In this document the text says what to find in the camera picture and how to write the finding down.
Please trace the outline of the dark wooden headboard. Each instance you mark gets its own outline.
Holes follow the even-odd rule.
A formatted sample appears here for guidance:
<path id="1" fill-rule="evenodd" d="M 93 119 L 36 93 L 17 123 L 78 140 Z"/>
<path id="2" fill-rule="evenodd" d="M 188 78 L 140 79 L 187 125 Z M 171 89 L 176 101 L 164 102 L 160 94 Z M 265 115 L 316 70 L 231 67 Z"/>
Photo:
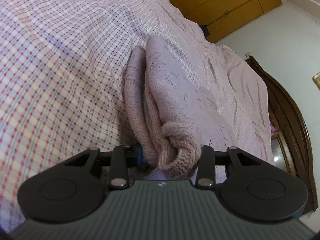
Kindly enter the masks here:
<path id="1" fill-rule="evenodd" d="M 318 197 L 313 174 L 313 154 L 308 129 L 302 113 L 287 90 L 249 56 L 247 64 L 262 78 L 268 91 L 268 111 L 275 127 L 272 141 L 284 157 L 285 171 L 301 179 L 309 193 L 303 213 L 316 211 Z"/>

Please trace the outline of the lilac knitted sweater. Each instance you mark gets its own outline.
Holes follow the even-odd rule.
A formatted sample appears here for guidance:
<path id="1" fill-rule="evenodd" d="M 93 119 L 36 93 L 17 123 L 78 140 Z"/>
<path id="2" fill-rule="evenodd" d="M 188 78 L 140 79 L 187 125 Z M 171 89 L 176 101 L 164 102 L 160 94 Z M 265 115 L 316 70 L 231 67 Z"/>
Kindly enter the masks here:
<path id="1" fill-rule="evenodd" d="M 160 36 L 136 46 L 126 69 L 124 98 L 131 128 L 154 176 L 191 175 L 201 146 L 224 150 L 230 130 L 217 100 L 185 75 Z"/>

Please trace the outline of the gold picture frame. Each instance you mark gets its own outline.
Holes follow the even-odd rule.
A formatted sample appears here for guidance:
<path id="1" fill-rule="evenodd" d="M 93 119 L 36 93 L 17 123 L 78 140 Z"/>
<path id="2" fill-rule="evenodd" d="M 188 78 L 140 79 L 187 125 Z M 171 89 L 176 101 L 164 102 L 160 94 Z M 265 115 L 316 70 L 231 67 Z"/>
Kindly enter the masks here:
<path id="1" fill-rule="evenodd" d="M 312 77 L 313 82 L 320 89 L 320 73 L 317 73 L 315 76 Z"/>

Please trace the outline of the black item by wardrobe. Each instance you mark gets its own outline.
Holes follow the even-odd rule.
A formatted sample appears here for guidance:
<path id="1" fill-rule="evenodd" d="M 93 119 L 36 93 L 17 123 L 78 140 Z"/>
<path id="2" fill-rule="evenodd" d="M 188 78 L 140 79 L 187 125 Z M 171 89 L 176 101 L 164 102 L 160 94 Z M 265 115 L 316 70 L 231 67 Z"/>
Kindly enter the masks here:
<path id="1" fill-rule="evenodd" d="M 207 37 L 207 36 L 209 36 L 210 35 L 210 33 L 209 33 L 209 30 L 208 30 L 208 27 L 206 26 L 206 25 L 200 25 L 200 28 L 201 28 L 201 30 L 203 31 L 203 34 L 204 34 L 204 36 L 205 37 Z"/>

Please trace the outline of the pink checked bed sheet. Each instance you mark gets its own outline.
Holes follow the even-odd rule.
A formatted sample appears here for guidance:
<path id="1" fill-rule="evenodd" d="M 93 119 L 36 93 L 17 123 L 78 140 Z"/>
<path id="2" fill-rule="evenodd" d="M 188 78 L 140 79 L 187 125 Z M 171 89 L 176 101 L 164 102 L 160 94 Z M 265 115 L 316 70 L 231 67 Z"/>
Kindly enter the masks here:
<path id="1" fill-rule="evenodd" d="M 234 144 L 273 163 L 267 88 L 169 0 L 1 0 L 1 228 L 24 218 L 28 178 L 97 146 L 134 141 L 124 101 L 131 51 L 159 35 L 187 78 L 209 90 Z"/>

